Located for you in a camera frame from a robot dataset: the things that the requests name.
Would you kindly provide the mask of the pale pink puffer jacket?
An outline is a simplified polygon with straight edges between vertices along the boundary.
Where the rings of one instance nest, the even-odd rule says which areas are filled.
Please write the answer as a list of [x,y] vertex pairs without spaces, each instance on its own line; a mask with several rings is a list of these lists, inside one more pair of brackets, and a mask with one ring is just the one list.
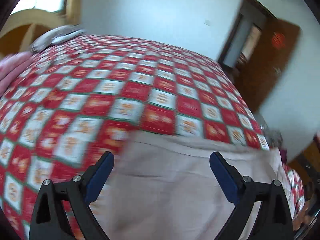
[[277,149],[143,131],[114,139],[124,146],[90,205],[110,239],[214,239],[234,207],[210,168],[215,151],[243,176],[263,183],[279,180],[290,211],[295,211]]

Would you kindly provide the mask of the dark red cloth on floor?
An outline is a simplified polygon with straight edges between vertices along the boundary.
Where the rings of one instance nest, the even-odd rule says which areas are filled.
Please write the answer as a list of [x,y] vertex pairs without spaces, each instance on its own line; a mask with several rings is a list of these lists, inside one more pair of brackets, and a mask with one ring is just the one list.
[[279,149],[280,157],[281,157],[281,163],[286,164],[287,163],[287,149]]

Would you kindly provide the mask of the grey cloth pile on floor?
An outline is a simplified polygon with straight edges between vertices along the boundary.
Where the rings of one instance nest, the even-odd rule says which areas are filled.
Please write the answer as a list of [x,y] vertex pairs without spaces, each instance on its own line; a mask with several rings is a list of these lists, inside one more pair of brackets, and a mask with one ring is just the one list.
[[283,144],[283,137],[280,130],[266,127],[263,130],[264,137],[268,143],[269,148],[281,148]]

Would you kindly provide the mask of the brown wooden dresser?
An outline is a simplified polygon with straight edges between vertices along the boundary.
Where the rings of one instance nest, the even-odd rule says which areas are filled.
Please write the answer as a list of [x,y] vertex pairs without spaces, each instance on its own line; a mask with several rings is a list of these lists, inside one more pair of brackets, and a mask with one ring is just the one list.
[[300,176],[306,199],[310,199],[319,190],[319,132],[310,144],[292,159],[288,166]]

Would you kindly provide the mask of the red checkered bed quilt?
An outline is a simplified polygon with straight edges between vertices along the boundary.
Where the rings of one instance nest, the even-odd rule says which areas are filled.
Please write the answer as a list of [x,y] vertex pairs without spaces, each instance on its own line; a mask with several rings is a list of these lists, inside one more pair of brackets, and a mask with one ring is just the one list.
[[[69,181],[105,152],[115,165],[124,146],[117,134],[143,131],[277,149],[269,148],[239,91],[206,56],[114,35],[81,35],[32,54],[32,64],[1,96],[1,239],[29,239],[46,179]],[[295,204],[296,238],[303,188],[298,174],[282,167]],[[75,239],[85,239],[70,203],[62,203]]]

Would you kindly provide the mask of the brown wooden door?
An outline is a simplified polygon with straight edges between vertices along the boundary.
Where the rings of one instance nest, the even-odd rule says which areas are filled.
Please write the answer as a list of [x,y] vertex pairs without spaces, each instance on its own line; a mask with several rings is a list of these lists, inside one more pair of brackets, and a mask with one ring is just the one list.
[[[285,35],[285,47],[274,48],[271,38],[274,32]],[[235,78],[235,87],[252,112],[256,112],[272,92],[278,79],[273,68],[286,69],[300,35],[300,27],[278,18],[266,21],[257,45],[249,61]]]

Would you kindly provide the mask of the pink folded blanket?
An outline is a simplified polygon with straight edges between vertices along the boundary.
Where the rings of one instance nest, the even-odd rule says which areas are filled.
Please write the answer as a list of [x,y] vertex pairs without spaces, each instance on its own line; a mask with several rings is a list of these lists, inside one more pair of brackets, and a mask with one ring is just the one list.
[[9,85],[23,73],[33,62],[33,54],[29,51],[9,54],[1,60],[0,96],[3,96]]

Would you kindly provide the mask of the red double happiness sticker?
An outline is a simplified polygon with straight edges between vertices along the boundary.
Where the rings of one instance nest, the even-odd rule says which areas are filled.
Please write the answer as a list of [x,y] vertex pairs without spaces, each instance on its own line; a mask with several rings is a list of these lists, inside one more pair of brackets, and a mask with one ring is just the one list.
[[283,33],[274,32],[271,38],[272,46],[278,50],[285,47],[285,35]]

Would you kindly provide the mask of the grey striped pillow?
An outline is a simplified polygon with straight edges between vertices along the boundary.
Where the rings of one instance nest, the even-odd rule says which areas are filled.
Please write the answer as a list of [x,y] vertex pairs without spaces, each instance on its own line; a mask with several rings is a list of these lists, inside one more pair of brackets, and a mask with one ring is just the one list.
[[49,46],[62,44],[85,33],[85,29],[79,25],[63,25],[42,34],[29,46],[28,50],[35,53],[42,52]]

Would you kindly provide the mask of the yellow curtain right of window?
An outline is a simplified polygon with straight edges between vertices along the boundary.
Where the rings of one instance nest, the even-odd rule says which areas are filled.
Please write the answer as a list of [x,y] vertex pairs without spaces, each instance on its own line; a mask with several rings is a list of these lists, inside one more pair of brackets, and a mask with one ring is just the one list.
[[65,16],[68,24],[77,25],[81,22],[82,0],[66,0]]

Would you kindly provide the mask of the cream wooden headboard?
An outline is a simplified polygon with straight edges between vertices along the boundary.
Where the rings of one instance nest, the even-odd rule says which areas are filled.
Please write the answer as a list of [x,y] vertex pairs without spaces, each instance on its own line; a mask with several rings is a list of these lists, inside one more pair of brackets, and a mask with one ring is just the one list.
[[1,59],[26,51],[38,37],[65,23],[65,17],[59,13],[40,9],[11,14],[1,29]]

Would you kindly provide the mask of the white wall switch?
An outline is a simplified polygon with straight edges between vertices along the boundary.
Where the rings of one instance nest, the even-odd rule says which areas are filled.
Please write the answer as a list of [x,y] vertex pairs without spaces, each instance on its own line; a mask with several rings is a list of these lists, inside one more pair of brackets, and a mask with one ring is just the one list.
[[207,26],[210,26],[210,25],[211,25],[211,22],[210,22],[209,20],[205,20],[205,21],[204,21],[204,24],[207,25]]

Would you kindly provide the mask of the dark brown door frame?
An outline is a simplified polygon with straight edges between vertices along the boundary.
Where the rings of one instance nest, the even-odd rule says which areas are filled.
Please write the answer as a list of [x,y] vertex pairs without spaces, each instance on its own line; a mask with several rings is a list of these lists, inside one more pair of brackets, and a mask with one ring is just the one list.
[[233,71],[252,28],[262,31],[266,21],[275,18],[258,0],[241,0],[238,14],[217,60],[220,66],[226,71]]

